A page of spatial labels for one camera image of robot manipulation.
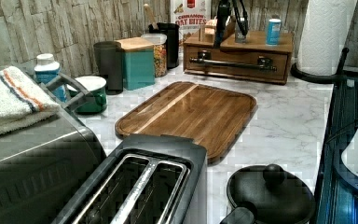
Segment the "paper towel holder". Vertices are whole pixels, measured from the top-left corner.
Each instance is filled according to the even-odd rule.
[[[309,74],[306,72],[302,72],[297,68],[296,63],[292,65],[292,68],[290,70],[290,73],[301,80],[312,82],[312,83],[318,83],[318,84],[333,84],[335,82],[340,81],[343,78],[343,68],[345,60],[347,59],[347,54],[350,50],[348,48],[344,48],[341,51],[341,56],[339,58],[337,71],[334,75],[331,76],[315,76],[313,74]]]

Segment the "wooden backsplash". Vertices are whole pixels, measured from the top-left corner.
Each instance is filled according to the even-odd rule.
[[[267,19],[278,15],[282,30],[294,32],[297,52],[308,1],[245,0],[250,29],[264,30]],[[212,0],[212,15],[218,2]],[[170,0],[0,0],[0,66],[14,64],[32,72],[35,57],[50,52],[64,73],[93,74],[94,43],[145,33],[149,21],[144,3],[153,8],[157,21],[169,21]],[[358,23],[351,29],[348,45],[358,49]],[[358,52],[350,54],[348,61],[358,66]]]

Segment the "wooden cutting board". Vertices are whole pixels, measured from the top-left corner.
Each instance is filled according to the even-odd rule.
[[[143,133],[194,139],[219,160],[256,109],[254,97],[191,82],[175,82],[116,123],[121,136]]]

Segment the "green bowl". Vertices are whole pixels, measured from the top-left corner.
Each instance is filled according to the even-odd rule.
[[[79,114],[97,114],[103,112],[107,108],[106,101],[106,80],[103,77],[85,76],[77,77],[76,81],[80,82],[89,92],[91,92],[94,102],[89,102],[81,105],[76,109]],[[71,97],[77,95],[75,90],[70,85],[67,86]]]

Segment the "toaster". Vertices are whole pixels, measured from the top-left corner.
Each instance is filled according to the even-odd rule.
[[[206,159],[192,139],[132,134],[52,223],[206,223]]]
[[[90,93],[64,74],[42,89],[52,96],[65,80],[82,94],[49,119],[0,135],[0,224],[51,222],[106,158],[96,135],[71,112]]]

